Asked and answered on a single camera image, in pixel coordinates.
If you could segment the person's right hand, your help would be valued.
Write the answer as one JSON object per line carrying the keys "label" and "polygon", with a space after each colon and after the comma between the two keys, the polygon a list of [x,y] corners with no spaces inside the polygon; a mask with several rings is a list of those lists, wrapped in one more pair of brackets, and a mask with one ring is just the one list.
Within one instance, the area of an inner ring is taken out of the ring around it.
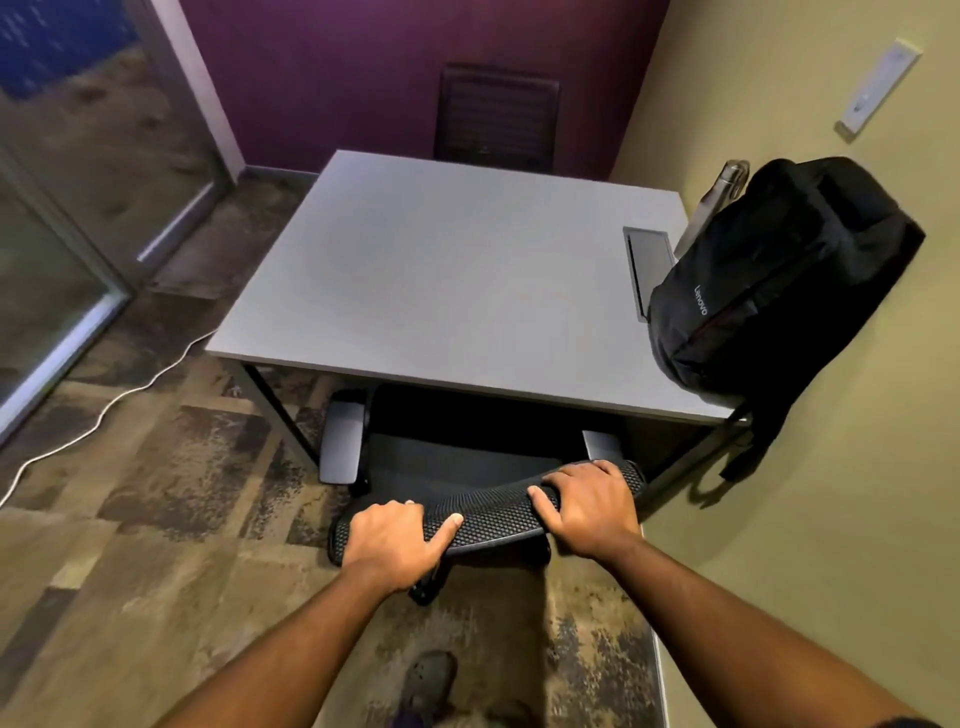
{"label": "person's right hand", "polygon": [[561,515],[561,535],[554,536],[574,554],[607,565],[642,539],[633,494],[614,463],[566,465],[538,486]]}

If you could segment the person's left hand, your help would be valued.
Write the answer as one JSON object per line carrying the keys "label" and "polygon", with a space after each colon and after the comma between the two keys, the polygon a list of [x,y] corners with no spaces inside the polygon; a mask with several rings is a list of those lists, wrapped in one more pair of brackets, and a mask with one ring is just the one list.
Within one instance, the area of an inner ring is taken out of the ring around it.
{"label": "person's left hand", "polygon": [[414,501],[368,507],[351,519],[347,539],[343,574],[359,577],[380,598],[410,589],[443,559],[426,562],[425,508]]}

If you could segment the black mesh office chair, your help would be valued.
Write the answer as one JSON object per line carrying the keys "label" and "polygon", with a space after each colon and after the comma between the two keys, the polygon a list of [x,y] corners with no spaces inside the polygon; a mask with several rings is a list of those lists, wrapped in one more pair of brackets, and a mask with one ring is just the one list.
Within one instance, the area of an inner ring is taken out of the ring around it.
{"label": "black mesh office chair", "polygon": [[350,498],[328,528],[327,558],[341,566],[353,517],[375,504],[422,505],[431,539],[454,513],[464,517],[440,564],[409,590],[426,606],[455,558],[508,549],[529,565],[549,563],[546,528],[527,490],[570,463],[606,460],[637,501],[648,492],[639,465],[626,459],[619,420],[601,412],[431,387],[380,384],[331,395],[319,440],[318,476]]}

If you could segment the person's right forearm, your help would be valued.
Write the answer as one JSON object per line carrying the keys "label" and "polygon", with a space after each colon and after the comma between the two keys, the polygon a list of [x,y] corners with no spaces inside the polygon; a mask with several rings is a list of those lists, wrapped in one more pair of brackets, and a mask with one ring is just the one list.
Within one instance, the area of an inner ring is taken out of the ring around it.
{"label": "person's right forearm", "polygon": [[847,661],[627,531],[610,572],[720,728],[942,728]]}

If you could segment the person's left forearm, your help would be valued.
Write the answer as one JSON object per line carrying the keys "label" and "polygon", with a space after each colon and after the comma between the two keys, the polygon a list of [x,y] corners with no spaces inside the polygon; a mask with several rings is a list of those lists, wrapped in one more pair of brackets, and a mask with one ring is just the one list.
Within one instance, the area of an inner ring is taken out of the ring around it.
{"label": "person's left forearm", "polygon": [[379,606],[407,589],[383,564],[344,567],[153,728],[311,728]]}

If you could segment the dark grey clog shoe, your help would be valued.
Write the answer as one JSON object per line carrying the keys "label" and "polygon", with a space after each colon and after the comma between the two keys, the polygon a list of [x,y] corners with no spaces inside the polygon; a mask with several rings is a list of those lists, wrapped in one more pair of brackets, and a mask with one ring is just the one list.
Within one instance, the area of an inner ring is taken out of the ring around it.
{"label": "dark grey clog shoe", "polygon": [[422,652],[410,665],[390,728],[435,728],[447,713],[458,661],[450,651]]}

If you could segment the grey square table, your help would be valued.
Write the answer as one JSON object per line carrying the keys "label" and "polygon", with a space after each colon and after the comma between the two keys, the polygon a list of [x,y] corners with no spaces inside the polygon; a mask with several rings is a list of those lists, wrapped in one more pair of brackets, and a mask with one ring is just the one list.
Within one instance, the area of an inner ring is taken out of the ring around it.
{"label": "grey square table", "polygon": [[710,427],[670,482],[747,427],[661,371],[642,319],[642,249],[688,221],[673,190],[335,151],[206,351],[309,467],[256,365]]}

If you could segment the black backpack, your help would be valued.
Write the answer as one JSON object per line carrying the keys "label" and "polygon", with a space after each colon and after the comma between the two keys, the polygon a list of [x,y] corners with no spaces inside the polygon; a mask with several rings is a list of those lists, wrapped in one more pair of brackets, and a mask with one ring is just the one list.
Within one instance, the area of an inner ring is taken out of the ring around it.
{"label": "black backpack", "polygon": [[694,236],[648,315],[657,365],[679,386],[738,400],[747,448],[722,479],[759,467],[799,396],[867,324],[926,239],[846,156],[774,159]]}

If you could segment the silver metal water bottle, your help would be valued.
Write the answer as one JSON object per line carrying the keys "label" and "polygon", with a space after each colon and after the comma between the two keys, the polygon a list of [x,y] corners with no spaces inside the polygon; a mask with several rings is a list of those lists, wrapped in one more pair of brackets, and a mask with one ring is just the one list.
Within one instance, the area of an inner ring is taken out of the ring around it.
{"label": "silver metal water bottle", "polygon": [[745,159],[728,160],[711,188],[689,217],[688,224],[673,250],[678,261],[702,235],[711,220],[742,195],[751,174],[751,164]]}

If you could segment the black mesh-back chair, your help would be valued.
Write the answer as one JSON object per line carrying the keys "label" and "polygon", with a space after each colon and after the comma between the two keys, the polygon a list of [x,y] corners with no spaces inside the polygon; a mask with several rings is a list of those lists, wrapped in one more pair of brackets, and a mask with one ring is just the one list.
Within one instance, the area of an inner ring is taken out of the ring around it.
{"label": "black mesh-back chair", "polygon": [[562,85],[495,66],[445,65],[439,78],[433,159],[554,173]]}

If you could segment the glass door with metal frame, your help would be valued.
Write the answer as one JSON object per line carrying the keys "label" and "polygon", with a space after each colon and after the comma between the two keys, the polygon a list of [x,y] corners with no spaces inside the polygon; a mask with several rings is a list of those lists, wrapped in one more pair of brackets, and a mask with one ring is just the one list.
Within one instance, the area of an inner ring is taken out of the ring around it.
{"label": "glass door with metal frame", "polygon": [[0,447],[233,175],[179,0],[0,0]]}

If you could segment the white wall switch plate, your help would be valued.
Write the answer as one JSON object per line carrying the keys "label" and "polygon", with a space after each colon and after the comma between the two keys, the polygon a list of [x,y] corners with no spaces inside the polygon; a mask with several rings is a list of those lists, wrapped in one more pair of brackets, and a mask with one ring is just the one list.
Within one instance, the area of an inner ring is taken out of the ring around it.
{"label": "white wall switch plate", "polygon": [[896,39],[872,67],[835,122],[836,134],[847,143],[855,140],[923,54],[919,46]]}

